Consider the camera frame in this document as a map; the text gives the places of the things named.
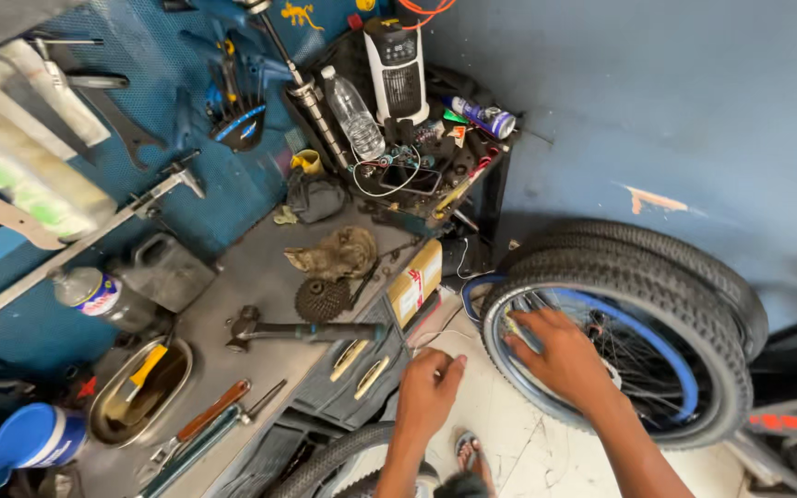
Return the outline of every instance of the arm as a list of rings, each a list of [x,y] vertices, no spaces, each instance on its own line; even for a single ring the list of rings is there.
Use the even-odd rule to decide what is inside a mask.
[[[465,356],[454,359],[428,347],[404,368],[398,387],[396,429],[375,498],[413,498],[426,445],[451,412],[464,368]]]
[[[611,382],[589,338],[560,311],[514,313],[543,342],[537,354],[519,337],[506,344],[531,373],[571,402],[601,439],[624,498],[693,498],[638,420],[635,409]]]

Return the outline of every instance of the pegboard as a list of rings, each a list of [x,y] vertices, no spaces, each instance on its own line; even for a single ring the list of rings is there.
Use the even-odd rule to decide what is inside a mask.
[[[299,64],[344,32],[346,17],[358,12],[354,0],[298,2],[301,7],[312,6],[310,19],[323,28],[319,30],[308,24],[293,26],[290,17],[282,17],[285,4],[285,0],[273,2],[269,15]],[[359,14],[366,18],[379,9],[375,6],[373,11]],[[189,90],[193,107],[202,113],[210,79],[195,53],[180,42],[178,33],[185,29],[214,39],[210,24],[198,12],[164,13],[159,0],[92,0],[40,28],[63,38],[103,39],[103,46],[80,46],[72,53],[89,71],[127,75],[131,82],[128,89],[107,93],[125,114],[168,146],[165,151],[150,146],[141,149],[140,159],[149,166],[146,172],[132,165],[116,136],[92,149],[91,162],[78,157],[70,161],[124,206],[132,194],[141,194],[161,181],[161,170],[185,153],[174,149],[176,90]],[[278,58],[275,52],[269,55]],[[207,197],[196,198],[191,190],[179,186],[161,200],[162,221],[208,263],[283,197],[291,153],[306,145],[302,132],[282,106],[279,84],[272,83],[266,91],[267,131],[257,148],[234,154],[195,132],[187,146],[201,149],[202,154],[190,168],[201,178]],[[128,221],[69,266],[102,267],[111,257],[126,255],[132,245],[161,228],[153,221]],[[23,243],[0,257],[0,291],[50,255]],[[44,282],[0,311],[0,359],[58,376],[69,364],[101,356],[117,333],[114,327],[59,304],[50,282]]]

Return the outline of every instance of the white floor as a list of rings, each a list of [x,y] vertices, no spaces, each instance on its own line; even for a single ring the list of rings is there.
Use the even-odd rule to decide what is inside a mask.
[[[457,402],[441,431],[429,442],[426,461],[442,481],[458,470],[453,457],[456,435],[473,431],[482,441],[500,498],[620,497],[614,474],[595,436],[556,422],[535,409],[494,368],[484,351],[478,329],[460,311],[456,296],[446,294],[442,307],[415,333],[449,355],[469,357]],[[378,448],[365,466],[382,465]],[[743,469],[721,445],[666,455],[698,498],[738,498]]]

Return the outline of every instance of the drawer handle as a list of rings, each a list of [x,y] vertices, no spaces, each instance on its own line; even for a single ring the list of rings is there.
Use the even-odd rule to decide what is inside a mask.
[[[374,382],[376,382],[377,378],[380,377],[380,374],[383,373],[383,370],[385,370],[386,366],[389,364],[390,357],[384,356],[382,360],[375,363],[374,366],[368,370],[368,373],[366,373],[365,376],[359,381],[358,389],[355,392],[356,400],[364,396],[365,392],[368,392],[368,390],[372,385],[374,385]]]
[[[355,362],[355,359],[361,355],[361,351],[365,349],[369,341],[367,339],[355,339],[346,349],[336,362],[334,362],[334,371],[331,372],[331,382],[340,379],[340,376]]]

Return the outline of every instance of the lizard sticker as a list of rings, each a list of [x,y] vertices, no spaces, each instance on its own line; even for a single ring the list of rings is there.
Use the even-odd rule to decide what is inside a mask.
[[[325,28],[316,26],[313,24],[313,20],[309,18],[309,12],[312,11],[312,4],[304,7],[295,7],[291,5],[291,2],[285,2],[285,8],[282,9],[282,17],[291,18],[292,26],[296,26],[298,22],[300,23],[300,26],[303,26],[304,23],[308,22],[309,26],[313,27],[314,29],[318,29],[320,31],[324,30]]]

